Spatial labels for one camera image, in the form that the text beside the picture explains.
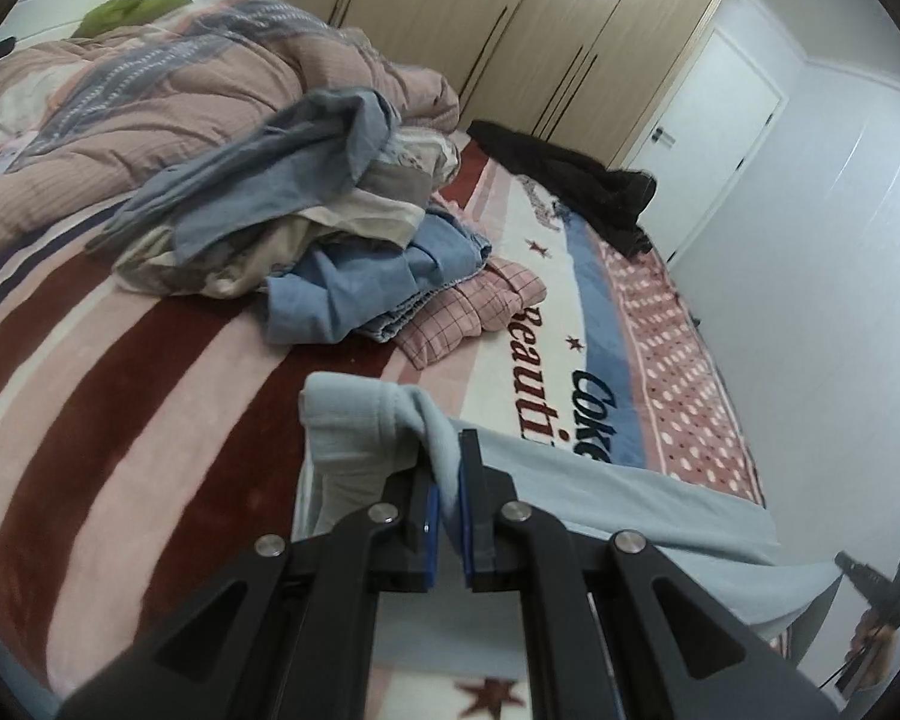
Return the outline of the right hand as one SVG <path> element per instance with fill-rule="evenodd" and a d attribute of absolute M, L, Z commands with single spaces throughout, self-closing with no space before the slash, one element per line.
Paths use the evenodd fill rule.
<path fill-rule="evenodd" d="M 897 643 L 898 631 L 883 624 L 875 610 L 866 610 L 860 616 L 845 654 L 845 660 L 857 667 L 854 679 L 859 691 L 874 688 L 888 678 Z"/>

